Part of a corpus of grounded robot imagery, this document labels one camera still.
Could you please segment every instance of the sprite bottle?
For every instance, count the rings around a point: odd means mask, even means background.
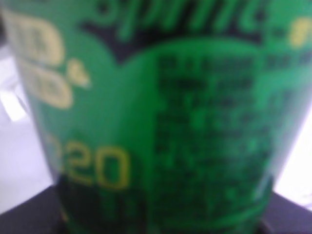
[[[312,96],[308,0],[1,0],[73,234],[252,234]]]

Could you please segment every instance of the sprite logo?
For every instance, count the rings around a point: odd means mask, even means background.
[[[114,52],[117,61],[177,38],[223,37],[262,43],[271,0],[100,0],[81,28]]]

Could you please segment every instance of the green bottle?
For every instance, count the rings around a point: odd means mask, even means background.
[[[312,96],[307,0],[1,0],[73,234],[252,234]]]

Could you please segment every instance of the bottle label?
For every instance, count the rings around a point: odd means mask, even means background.
[[[311,100],[309,1],[3,1],[70,229],[253,232]]]

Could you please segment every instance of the black surface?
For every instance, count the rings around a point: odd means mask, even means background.
[[[312,213],[273,194],[257,234],[312,234]],[[0,234],[65,234],[53,188],[0,215]]]

